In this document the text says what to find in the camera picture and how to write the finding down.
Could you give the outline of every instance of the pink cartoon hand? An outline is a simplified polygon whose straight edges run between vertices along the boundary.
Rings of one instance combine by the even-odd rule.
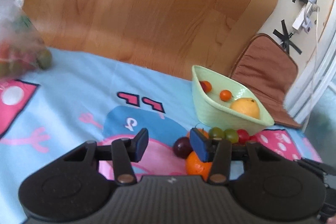
[[[90,124],[93,124],[94,126],[102,129],[103,126],[101,124],[99,124],[98,122],[96,122],[93,118],[93,115],[91,113],[82,113],[79,117],[79,120],[81,122],[84,122],[84,123],[90,123]]]
[[[25,145],[30,144],[34,149],[41,153],[49,152],[49,148],[40,145],[40,142],[46,141],[50,139],[48,134],[41,134],[45,132],[44,127],[37,128],[34,130],[29,138],[22,139],[0,139],[0,143],[6,145]]]

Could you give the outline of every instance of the plastic basket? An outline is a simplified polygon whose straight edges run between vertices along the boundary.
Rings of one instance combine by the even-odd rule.
[[[274,120],[258,98],[244,85],[216,73],[207,68],[196,66],[192,67],[193,74],[193,100],[196,114],[200,122],[210,127],[219,127],[223,130],[245,129],[250,136],[261,130],[274,125]],[[209,81],[212,91],[205,93],[200,81]],[[233,100],[223,102],[219,98],[222,90],[230,90],[233,100],[238,98],[253,98],[259,105],[260,119],[246,116],[230,109]]]

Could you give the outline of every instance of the transparent plastic bag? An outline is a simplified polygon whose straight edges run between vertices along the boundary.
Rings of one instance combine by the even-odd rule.
[[[50,51],[23,12],[23,0],[0,0],[0,82],[36,69],[48,69]]]

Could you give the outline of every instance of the white cable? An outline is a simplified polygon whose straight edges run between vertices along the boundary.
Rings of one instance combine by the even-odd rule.
[[[310,119],[310,114],[312,112],[313,109],[313,100],[312,100],[312,96],[314,94],[314,86],[315,86],[315,74],[316,74],[316,67],[317,67],[317,52],[318,52],[318,44],[319,44],[319,34],[318,34],[318,26],[319,26],[319,11],[320,11],[320,7],[317,5],[313,6],[313,11],[316,11],[316,28],[315,28],[315,61],[314,61],[314,70],[313,70],[313,77],[311,80],[311,92],[310,92],[310,96],[309,96],[309,103],[310,103],[310,109],[309,109],[309,113],[307,116],[306,121],[304,122],[304,125],[302,127],[302,131],[305,132],[309,119]]]

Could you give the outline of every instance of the red cherry tomato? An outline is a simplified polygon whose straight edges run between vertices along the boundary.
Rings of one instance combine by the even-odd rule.
[[[249,142],[258,142],[258,139],[256,136],[253,135],[250,137]]]
[[[219,97],[222,101],[227,102],[232,99],[232,93],[229,90],[222,90]]]
[[[199,83],[201,84],[202,89],[205,93],[208,93],[212,90],[212,85],[209,81],[200,81]]]
[[[245,129],[238,129],[237,133],[239,136],[240,144],[245,144],[250,139],[250,135],[247,133]]]

